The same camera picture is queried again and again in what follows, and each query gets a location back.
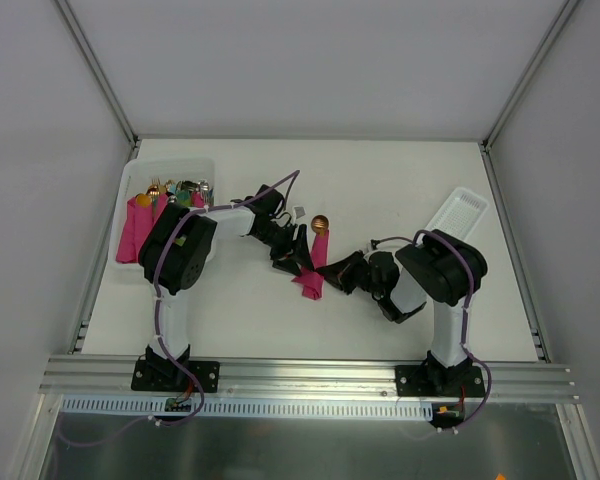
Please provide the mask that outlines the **pink paper napkin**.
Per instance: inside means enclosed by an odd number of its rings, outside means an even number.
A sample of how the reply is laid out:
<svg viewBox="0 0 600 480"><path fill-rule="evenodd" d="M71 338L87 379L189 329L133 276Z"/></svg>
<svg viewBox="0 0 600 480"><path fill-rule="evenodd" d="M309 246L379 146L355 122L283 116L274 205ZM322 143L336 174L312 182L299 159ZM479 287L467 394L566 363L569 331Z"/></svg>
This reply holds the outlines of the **pink paper napkin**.
<svg viewBox="0 0 600 480"><path fill-rule="evenodd" d="M323 295L324 278L318 269L327 265L329 231L316 234L311 248L311 260L314 270L301 269L301 275L291 280L302 288L302 296L310 300L320 300Z"/></svg>

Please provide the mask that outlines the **copper spoon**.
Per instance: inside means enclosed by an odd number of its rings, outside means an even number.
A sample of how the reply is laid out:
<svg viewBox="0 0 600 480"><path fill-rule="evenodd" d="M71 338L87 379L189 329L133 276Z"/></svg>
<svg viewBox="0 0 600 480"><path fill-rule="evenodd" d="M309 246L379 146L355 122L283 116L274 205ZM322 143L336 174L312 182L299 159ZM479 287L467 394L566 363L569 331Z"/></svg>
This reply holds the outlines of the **copper spoon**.
<svg viewBox="0 0 600 480"><path fill-rule="evenodd" d="M329 220L324 215L316 215L311 220L311 229L318 236L325 236L329 232Z"/></svg>

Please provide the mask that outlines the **small white perforated tray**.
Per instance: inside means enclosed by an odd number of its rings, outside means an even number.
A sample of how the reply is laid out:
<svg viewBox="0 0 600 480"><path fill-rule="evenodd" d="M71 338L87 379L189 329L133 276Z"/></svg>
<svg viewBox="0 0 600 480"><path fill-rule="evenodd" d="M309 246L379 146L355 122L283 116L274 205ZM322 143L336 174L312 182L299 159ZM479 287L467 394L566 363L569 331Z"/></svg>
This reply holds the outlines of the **small white perforated tray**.
<svg viewBox="0 0 600 480"><path fill-rule="evenodd" d="M467 241L481 222L489 202L474 191L456 187L426 226L461 241Z"/></svg>

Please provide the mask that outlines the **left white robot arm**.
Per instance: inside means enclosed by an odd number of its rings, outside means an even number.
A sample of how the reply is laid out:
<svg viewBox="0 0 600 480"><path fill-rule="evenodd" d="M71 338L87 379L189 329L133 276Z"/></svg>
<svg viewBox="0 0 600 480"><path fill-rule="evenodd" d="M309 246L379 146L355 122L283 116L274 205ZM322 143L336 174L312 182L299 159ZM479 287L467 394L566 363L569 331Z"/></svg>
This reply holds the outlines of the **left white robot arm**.
<svg viewBox="0 0 600 480"><path fill-rule="evenodd" d="M194 361L187 336L186 291L200 279L218 240L250 236L270 248L272 266L299 276L312 272L307 226L277 218L285 197L263 185L254 196L199 209L168 204L138 257L155 293L153 336L134 367L131 389L139 392L215 393L220 364Z"/></svg>

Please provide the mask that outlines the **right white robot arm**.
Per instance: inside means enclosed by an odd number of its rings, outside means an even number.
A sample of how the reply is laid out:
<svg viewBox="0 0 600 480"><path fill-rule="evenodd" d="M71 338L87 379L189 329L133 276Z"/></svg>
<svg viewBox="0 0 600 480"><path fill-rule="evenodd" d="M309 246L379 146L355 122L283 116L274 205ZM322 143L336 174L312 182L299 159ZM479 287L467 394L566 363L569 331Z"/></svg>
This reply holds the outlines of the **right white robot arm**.
<svg viewBox="0 0 600 480"><path fill-rule="evenodd" d="M484 369L468 347L469 308L488 273L476 248L438 229L420 231L394 253L356 251L317 272L346 294L370 294L395 324L433 305L434 333L424 360L394 369L400 397L486 397Z"/></svg>

